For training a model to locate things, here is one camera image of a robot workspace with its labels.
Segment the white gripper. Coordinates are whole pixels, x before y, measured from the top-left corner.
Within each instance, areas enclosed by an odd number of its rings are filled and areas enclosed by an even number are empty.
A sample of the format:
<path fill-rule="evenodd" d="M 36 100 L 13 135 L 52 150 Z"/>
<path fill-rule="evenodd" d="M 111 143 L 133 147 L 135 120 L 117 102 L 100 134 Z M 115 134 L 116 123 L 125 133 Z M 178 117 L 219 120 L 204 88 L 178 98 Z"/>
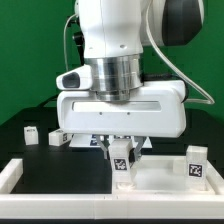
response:
<path fill-rule="evenodd" d="M 58 123 L 67 133 L 98 135 L 97 144 L 105 159 L 109 155 L 107 135 L 135 136 L 129 153 L 129 161 L 134 163 L 141 157 L 144 137 L 176 138 L 186 128 L 186 86 L 181 80 L 146 81 L 131 90 L 127 100 L 109 102 L 97 98 L 90 90 L 92 84 L 88 65 L 56 78 L 61 90 Z"/>

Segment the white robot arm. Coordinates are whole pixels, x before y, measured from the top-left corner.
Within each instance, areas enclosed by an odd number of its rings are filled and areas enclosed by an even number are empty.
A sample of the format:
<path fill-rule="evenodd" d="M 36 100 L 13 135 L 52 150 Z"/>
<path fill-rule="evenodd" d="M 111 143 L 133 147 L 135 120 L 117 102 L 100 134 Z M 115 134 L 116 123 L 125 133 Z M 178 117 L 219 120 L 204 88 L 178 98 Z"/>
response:
<path fill-rule="evenodd" d="M 67 133 L 130 136 L 135 158 L 148 137 L 176 138 L 186 127 L 192 82 L 143 72 L 145 46 L 185 45 L 201 30 L 202 0 L 77 0 L 84 64 L 56 79 L 59 126 Z"/>

